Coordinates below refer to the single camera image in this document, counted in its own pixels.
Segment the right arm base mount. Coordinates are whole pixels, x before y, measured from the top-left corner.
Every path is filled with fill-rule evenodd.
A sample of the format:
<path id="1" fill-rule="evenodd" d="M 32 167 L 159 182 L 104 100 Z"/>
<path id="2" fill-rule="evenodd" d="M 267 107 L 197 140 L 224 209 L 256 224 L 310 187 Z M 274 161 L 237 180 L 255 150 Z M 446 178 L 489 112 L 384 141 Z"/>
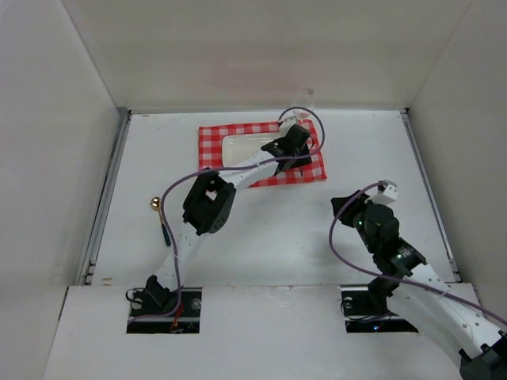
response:
<path id="1" fill-rule="evenodd" d="M 389 283 L 374 279 L 368 284 L 341 287 L 340 311 L 347 333 L 418 333 L 408 321 L 387 308 Z"/>

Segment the clear wine glass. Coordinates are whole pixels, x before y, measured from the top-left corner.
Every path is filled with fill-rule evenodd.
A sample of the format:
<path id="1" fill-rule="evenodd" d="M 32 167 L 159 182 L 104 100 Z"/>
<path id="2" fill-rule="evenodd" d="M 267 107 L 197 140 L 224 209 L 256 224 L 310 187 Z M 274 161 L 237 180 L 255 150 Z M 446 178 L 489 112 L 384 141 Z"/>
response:
<path id="1" fill-rule="evenodd" d="M 297 119 L 308 119 L 311 114 L 303 109 L 314 110 L 314 89 L 305 85 L 300 86 L 295 91 L 292 99 L 292 107 L 292 112 Z"/>

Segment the white rectangular plate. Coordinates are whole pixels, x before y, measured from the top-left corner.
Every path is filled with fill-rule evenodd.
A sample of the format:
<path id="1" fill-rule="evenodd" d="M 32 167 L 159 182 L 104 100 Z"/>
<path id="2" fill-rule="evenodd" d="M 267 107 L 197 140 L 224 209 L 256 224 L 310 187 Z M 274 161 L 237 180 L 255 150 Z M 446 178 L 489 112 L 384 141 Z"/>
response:
<path id="1" fill-rule="evenodd" d="M 235 166 L 256 154 L 262 146 L 280 137 L 280 133 L 228 135 L 222 140 L 223 166 Z"/>

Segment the red white checkered cloth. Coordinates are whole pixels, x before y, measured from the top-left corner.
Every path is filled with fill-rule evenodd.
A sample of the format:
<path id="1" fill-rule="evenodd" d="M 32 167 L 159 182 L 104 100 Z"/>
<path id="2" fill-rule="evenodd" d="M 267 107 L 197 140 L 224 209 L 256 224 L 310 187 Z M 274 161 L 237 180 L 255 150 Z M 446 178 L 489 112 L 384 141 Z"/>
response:
<path id="1" fill-rule="evenodd" d="M 216 126 L 201 126 L 198 128 L 198 167 L 221 167 L 222 140 L 228 135 L 244 135 L 256 133 L 279 133 L 278 123 L 233 123 Z M 322 154 L 311 158 L 311 163 L 296 169 L 290 169 L 275 177 L 266 178 L 254 183 L 255 187 L 277 186 L 286 184 L 304 184 L 324 181 L 327 178 Z"/>

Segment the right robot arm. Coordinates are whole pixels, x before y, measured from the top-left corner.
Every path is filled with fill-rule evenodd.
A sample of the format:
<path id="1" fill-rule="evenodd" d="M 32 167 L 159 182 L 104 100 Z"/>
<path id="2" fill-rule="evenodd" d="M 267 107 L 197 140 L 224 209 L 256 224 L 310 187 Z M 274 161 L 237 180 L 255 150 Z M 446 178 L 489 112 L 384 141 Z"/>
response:
<path id="1" fill-rule="evenodd" d="M 463 379 L 506 377 L 506 332 L 488 321 L 481 306 L 452 292 L 426 258 L 399 235 L 390 208 L 394 188 L 381 184 L 375 196 L 358 190 L 331 200 L 334 221 L 357 231 L 377 267 L 368 297 L 431 340 Z"/>

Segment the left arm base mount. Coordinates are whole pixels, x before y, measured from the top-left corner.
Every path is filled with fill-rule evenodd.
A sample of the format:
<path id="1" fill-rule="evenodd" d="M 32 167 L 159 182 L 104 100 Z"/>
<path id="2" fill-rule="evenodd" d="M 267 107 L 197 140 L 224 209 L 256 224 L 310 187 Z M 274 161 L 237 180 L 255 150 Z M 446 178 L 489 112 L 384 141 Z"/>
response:
<path id="1" fill-rule="evenodd" d="M 163 310 L 158 308 L 143 288 L 128 289 L 125 298 L 130 303 L 127 334 L 182 335 L 200 332 L 201 288 L 184 288 L 179 307 L 167 316 L 166 313 L 176 306 L 176 294 Z"/>

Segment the teal handled knife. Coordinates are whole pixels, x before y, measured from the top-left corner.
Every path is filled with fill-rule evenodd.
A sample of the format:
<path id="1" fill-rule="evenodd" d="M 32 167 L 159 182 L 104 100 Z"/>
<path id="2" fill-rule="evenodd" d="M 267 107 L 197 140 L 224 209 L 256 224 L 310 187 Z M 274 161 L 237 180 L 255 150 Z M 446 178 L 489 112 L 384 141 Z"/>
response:
<path id="1" fill-rule="evenodd" d="M 164 222 L 161 222 L 161 229 L 162 229 L 162 236 L 163 236 L 164 242 L 167 247 L 170 247 L 171 246 L 171 239 L 170 239 L 169 232 L 168 232 Z"/>

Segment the gold spoon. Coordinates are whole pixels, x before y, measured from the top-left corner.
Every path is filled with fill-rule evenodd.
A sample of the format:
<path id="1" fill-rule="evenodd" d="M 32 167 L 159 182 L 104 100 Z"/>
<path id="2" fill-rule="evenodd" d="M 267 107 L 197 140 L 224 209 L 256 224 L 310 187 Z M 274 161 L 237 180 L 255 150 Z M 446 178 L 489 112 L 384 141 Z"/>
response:
<path id="1" fill-rule="evenodd" d="M 150 206 L 151 206 L 151 209 L 157 213 L 160 222 L 163 222 L 162 213 L 161 213 L 161 199 L 159 197 L 153 197 L 150 200 Z"/>

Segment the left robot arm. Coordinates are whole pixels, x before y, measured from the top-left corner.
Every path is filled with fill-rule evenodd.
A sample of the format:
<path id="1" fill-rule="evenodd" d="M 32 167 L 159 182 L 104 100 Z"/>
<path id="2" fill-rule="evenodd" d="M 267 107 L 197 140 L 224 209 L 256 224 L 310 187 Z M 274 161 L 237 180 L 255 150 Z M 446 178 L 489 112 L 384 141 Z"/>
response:
<path id="1" fill-rule="evenodd" d="M 277 178 L 290 169 L 311 163 L 308 142 L 311 132 L 296 122 L 280 124 L 280 135 L 259 147 L 255 154 L 233 166 L 205 168 L 193 178 L 183 202 L 182 224 L 178 235 L 168 226 L 164 192 L 160 216 L 171 242 L 172 256 L 151 275 L 138 296 L 149 314 L 171 315 L 182 299 L 185 274 L 196 258 L 204 239 L 217 233 L 229 219 L 237 193 L 264 179 Z"/>

